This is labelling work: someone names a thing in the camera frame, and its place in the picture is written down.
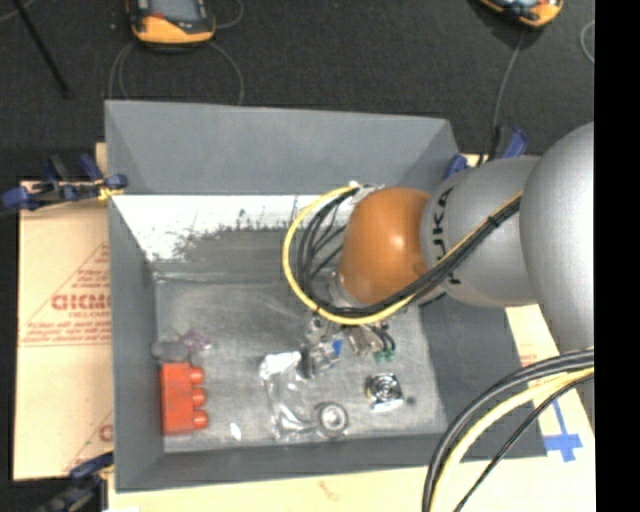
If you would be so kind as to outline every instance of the red block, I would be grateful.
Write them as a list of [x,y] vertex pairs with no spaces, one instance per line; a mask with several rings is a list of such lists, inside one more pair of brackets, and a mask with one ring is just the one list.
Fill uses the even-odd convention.
[[202,407],[207,395],[196,387],[204,381],[204,371],[189,363],[164,363],[160,368],[162,426],[165,435],[189,434],[209,424]]

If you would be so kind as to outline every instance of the small metal part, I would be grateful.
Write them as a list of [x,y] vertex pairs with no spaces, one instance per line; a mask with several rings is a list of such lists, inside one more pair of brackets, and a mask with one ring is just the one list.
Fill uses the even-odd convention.
[[369,329],[364,327],[351,327],[346,332],[351,348],[359,356],[384,350],[382,340]]
[[200,352],[211,348],[213,343],[208,336],[200,329],[189,329],[178,340],[189,352]]
[[299,368],[303,378],[313,379],[338,362],[344,336],[339,325],[316,314],[310,316],[305,335]]
[[316,409],[320,431],[324,435],[335,439],[344,434],[349,426],[349,415],[342,405],[336,402],[322,402]]
[[393,373],[380,373],[368,377],[366,394],[374,411],[393,409],[404,402],[400,382]]

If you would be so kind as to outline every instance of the black wire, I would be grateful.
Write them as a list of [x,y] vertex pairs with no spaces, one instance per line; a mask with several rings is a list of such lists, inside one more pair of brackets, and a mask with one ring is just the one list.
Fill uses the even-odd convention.
[[315,268],[315,270],[313,272],[311,272],[311,275],[309,276],[309,278],[313,279],[314,277],[316,277],[316,275],[318,275],[318,273],[324,267],[326,267],[327,264],[340,253],[340,251],[342,251],[342,245],[336,247],[335,250],[333,250],[331,252],[331,254],[329,254],[329,256],[327,256],[324,260],[322,260],[322,262],[318,264],[318,266]]
[[471,486],[471,489],[469,489],[467,494],[465,494],[465,496],[458,502],[458,504],[456,505],[456,508],[454,509],[454,512],[460,512],[460,510],[462,510],[462,507],[465,506],[467,501],[469,501],[469,498],[471,498],[472,494],[478,489],[478,487],[480,487],[482,482],[485,481],[485,479],[489,476],[491,471],[493,471],[495,467],[498,465],[498,463],[502,459],[504,459],[504,457],[507,455],[509,450],[515,445],[515,443],[517,443],[520,440],[522,435],[533,424],[533,422],[542,414],[542,412],[549,407],[549,405],[551,405],[555,400],[560,398],[562,395],[574,389],[579,384],[587,382],[588,380],[591,380],[591,379],[593,379],[593,374],[587,375],[586,377],[582,377],[581,379],[578,379],[575,382],[571,382],[566,386],[564,386],[563,388],[551,394],[540,405],[538,405],[538,407],[536,407],[531,412],[531,414],[529,414],[529,416],[527,416],[527,418],[514,431],[511,437],[502,445],[498,453],[494,455],[489,465],[484,469],[484,471],[480,474],[480,476],[475,481],[475,483]]
[[431,457],[430,469],[425,479],[422,495],[423,511],[429,511],[431,508],[433,490],[440,478],[442,466],[453,443],[455,443],[479,410],[486,408],[489,402],[499,396],[514,391],[516,388],[531,381],[556,375],[560,372],[584,370],[592,367],[593,364],[594,350],[592,348],[545,359],[507,375],[471,402],[451,423]]
[[391,296],[375,304],[365,307],[339,307],[328,302],[327,300],[315,296],[315,294],[313,293],[309,279],[311,274],[310,269],[312,260],[315,256],[313,252],[313,240],[315,235],[317,234],[317,231],[319,230],[319,225],[331,213],[332,208],[339,206],[342,201],[344,201],[347,197],[353,195],[354,193],[355,191],[352,190],[347,192],[348,195],[345,194],[342,196],[338,196],[338,198],[335,198],[330,203],[325,205],[325,207],[323,207],[313,217],[313,219],[309,223],[309,226],[303,233],[303,239],[298,252],[298,260],[296,266],[297,271],[299,270],[299,277],[297,279],[301,279],[301,281],[298,281],[298,284],[300,285],[300,288],[304,291],[304,293],[306,293],[316,304],[329,311],[330,313],[351,318],[358,318],[379,313],[390,305],[395,304],[398,301],[403,300],[411,295],[414,295],[412,301],[416,301],[429,292],[433,291],[442,281],[447,278],[447,276],[449,276],[453,272],[455,268],[457,268],[473,252],[473,250],[475,250],[475,248],[489,234],[491,234],[497,227],[500,226],[502,222],[510,218],[520,209],[520,197],[518,196],[514,200],[510,201],[507,205],[503,206],[498,212],[488,217],[485,222],[477,228],[476,232],[469,237],[469,239],[467,239],[462,245],[460,245],[460,247],[449,254],[446,260],[440,262],[426,274],[422,275],[414,282],[410,283],[408,286],[392,294]]
[[384,331],[382,329],[379,329],[375,325],[370,325],[369,330],[373,334],[375,334],[378,337],[378,339],[382,342],[382,350],[384,352],[387,352],[389,350],[389,342],[387,340],[387,337],[384,335]]
[[36,47],[38,48],[38,51],[40,52],[40,55],[42,56],[45,63],[49,67],[49,70],[51,71],[53,78],[55,78],[56,83],[58,84],[58,88],[60,89],[60,93],[62,94],[62,97],[64,99],[72,99],[74,97],[73,91],[69,87],[69,84],[67,84],[67,81],[62,76],[62,73],[60,72],[58,65],[53,60],[51,53],[49,53],[49,49],[47,48],[47,46],[44,44],[44,41],[42,40],[42,37],[40,37],[40,33],[38,32],[38,29],[36,28],[33,21],[31,20],[31,16],[29,15],[29,12],[25,8],[25,5],[22,3],[22,0],[13,0],[13,3],[16,6],[18,14],[20,15],[20,18],[22,19],[25,27],[27,27],[27,30],[29,32],[29,35],[31,36],[32,41],[35,43]]

